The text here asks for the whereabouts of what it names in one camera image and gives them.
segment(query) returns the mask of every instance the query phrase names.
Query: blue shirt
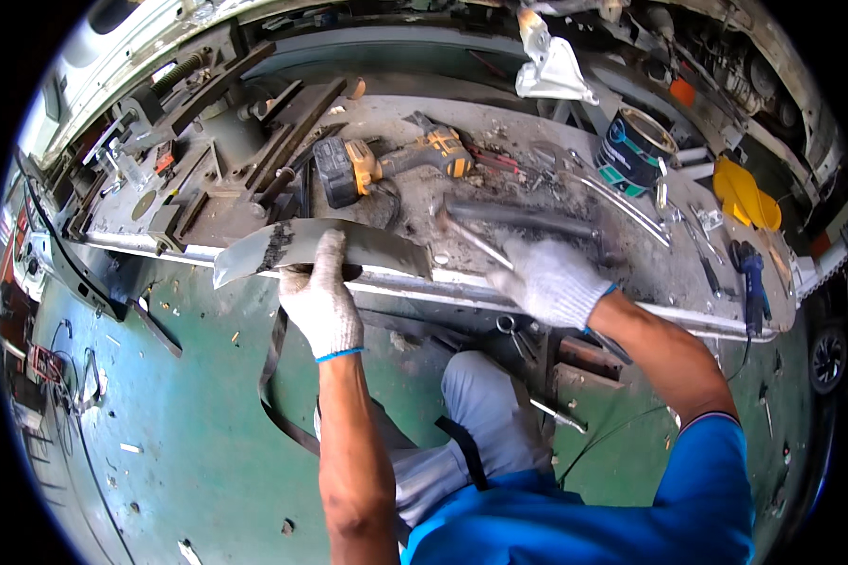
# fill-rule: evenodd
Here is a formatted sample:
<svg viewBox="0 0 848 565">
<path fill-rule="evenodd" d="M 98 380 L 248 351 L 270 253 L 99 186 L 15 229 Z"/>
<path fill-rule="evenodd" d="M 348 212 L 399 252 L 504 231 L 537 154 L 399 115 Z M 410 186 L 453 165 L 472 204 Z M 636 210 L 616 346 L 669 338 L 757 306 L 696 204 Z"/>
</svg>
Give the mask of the blue shirt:
<svg viewBox="0 0 848 565">
<path fill-rule="evenodd" d="M 588 506 L 553 475 L 521 471 L 447 496 L 408 538 L 403 565 L 746 563 L 754 510 L 738 423 L 711 413 L 682 431 L 653 505 Z"/>
</svg>

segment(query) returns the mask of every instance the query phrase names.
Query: black battery pack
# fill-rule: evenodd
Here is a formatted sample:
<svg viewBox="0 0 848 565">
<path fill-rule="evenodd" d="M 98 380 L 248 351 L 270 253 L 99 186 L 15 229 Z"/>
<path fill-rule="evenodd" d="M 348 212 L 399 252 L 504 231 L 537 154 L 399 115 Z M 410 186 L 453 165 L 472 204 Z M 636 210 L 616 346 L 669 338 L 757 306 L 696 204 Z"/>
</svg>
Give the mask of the black battery pack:
<svg viewBox="0 0 848 565">
<path fill-rule="evenodd" d="M 339 137 L 328 137 L 314 144 L 317 175 L 324 186 L 330 208 L 344 208 L 361 199 L 355 183 L 354 167 Z"/>
</svg>

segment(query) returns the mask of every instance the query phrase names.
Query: angle grinder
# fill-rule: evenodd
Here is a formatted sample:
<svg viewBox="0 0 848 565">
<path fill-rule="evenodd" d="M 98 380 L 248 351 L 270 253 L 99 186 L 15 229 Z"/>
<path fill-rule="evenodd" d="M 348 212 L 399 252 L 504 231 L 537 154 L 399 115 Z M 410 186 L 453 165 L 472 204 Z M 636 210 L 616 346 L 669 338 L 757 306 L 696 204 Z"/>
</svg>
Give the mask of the angle grinder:
<svg viewBox="0 0 848 565">
<path fill-rule="evenodd" d="M 437 167 L 452 178 L 461 177 L 474 166 L 474 159 L 459 141 L 456 130 L 434 124 L 418 111 L 404 120 L 420 126 L 424 135 L 380 158 L 361 139 L 330 137 L 315 143 L 317 174 L 331 208 L 354 204 L 371 193 L 369 185 L 419 166 Z"/>
<path fill-rule="evenodd" d="M 748 337 L 763 331 L 766 292 L 763 290 L 763 256 L 749 242 L 729 243 L 732 266 L 744 275 L 744 328 Z"/>
</svg>

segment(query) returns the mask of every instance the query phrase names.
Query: tire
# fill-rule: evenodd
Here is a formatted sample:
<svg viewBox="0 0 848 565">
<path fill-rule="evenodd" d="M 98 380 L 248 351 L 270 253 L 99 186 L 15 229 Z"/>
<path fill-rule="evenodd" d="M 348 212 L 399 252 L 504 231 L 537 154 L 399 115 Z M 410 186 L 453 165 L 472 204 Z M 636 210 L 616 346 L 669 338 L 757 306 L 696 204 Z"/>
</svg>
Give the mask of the tire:
<svg viewBox="0 0 848 565">
<path fill-rule="evenodd" d="M 848 367 L 848 340 L 838 327 L 821 329 L 810 346 L 807 375 L 817 394 L 836 390 Z"/>
</svg>

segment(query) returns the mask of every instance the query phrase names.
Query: gloved hand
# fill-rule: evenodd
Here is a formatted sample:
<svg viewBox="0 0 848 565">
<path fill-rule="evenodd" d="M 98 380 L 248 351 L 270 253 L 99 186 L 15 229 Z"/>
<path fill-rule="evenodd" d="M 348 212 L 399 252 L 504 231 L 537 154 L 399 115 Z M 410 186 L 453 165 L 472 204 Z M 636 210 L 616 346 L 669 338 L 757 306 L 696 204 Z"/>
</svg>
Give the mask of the gloved hand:
<svg viewBox="0 0 848 565">
<path fill-rule="evenodd" d="M 345 234 L 327 230 L 317 243 L 310 275 L 283 269 L 279 303 L 305 334 L 317 362 L 362 351 L 364 326 L 342 283 Z"/>
<path fill-rule="evenodd" d="M 487 281 L 540 322 L 583 330 L 590 312 L 613 287 L 565 243 L 547 240 L 529 245 L 512 238 L 503 249 L 514 272 L 494 271 L 487 274 Z"/>
</svg>

